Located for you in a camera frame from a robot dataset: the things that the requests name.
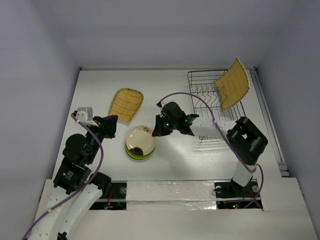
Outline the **grey green plate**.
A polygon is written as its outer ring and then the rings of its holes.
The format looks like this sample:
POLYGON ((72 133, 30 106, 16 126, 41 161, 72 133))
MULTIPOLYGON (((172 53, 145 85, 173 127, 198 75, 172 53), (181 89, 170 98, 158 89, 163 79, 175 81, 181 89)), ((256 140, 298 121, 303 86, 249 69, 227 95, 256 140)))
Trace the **grey green plate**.
POLYGON ((125 139, 125 146, 129 149, 139 147, 144 154, 148 154, 156 147, 156 138, 152 136, 153 129, 146 125, 137 125, 132 128, 125 139))

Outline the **small bamboo tray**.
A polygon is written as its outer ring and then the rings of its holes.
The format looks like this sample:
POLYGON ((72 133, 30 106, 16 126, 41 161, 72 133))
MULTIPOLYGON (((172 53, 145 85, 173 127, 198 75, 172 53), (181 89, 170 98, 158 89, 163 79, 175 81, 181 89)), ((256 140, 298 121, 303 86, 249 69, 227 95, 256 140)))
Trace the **small bamboo tray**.
POLYGON ((140 91, 132 88, 121 88, 111 101, 108 115, 117 115, 118 120, 130 123, 143 101, 144 95, 140 91))

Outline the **large bamboo tray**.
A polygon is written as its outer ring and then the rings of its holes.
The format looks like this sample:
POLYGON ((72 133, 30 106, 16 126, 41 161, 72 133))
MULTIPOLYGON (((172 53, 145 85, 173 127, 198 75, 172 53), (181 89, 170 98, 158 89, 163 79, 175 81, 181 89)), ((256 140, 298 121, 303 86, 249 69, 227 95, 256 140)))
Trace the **large bamboo tray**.
POLYGON ((215 81, 215 85, 222 101, 223 111, 235 106, 245 97, 250 91, 250 82, 239 57, 236 57, 232 66, 215 81))

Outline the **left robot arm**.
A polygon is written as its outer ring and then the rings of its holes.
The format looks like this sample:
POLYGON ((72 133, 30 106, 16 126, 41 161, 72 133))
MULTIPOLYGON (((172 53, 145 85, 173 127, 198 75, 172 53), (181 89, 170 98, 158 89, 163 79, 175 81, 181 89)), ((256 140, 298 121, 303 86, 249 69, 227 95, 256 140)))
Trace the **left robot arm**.
POLYGON ((77 110, 71 117, 87 133, 73 134, 66 140, 47 210, 29 227, 24 240, 69 240, 96 200, 110 194, 112 179, 88 166, 97 153, 104 155, 103 140, 115 137, 118 116, 88 118, 77 110))

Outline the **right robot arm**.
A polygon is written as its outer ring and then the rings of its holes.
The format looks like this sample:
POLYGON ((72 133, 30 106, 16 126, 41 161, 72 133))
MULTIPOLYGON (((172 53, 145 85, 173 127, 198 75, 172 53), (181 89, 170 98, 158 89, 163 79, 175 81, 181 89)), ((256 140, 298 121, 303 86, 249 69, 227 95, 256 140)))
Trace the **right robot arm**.
POLYGON ((174 102, 159 102, 160 114, 155 117, 153 137, 164 137, 173 131, 182 135, 223 140, 238 159, 230 181, 219 182, 213 191, 218 198, 243 198, 268 140, 247 117, 236 121, 208 119, 198 114, 185 114, 174 102))

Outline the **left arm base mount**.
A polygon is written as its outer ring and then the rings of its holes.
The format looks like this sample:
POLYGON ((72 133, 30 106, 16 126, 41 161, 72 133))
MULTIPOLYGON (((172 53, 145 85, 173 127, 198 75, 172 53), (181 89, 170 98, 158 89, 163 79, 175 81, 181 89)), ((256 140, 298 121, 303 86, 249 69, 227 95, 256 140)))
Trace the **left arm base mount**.
POLYGON ((108 193, 104 193, 93 205, 90 210, 126 210, 127 209, 127 182, 113 181, 108 193))

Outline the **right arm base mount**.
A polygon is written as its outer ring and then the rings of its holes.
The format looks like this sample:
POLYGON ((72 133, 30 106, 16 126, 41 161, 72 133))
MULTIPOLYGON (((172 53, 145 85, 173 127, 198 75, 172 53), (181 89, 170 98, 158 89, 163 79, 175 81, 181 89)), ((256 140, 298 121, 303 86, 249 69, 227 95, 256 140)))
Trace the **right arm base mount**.
POLYGON ((259 186, 252 180, 245 187, 238 186, 231 181, 218 181, 214 183, 211 194, 216 198, 218 210, 263 209, 259 186))

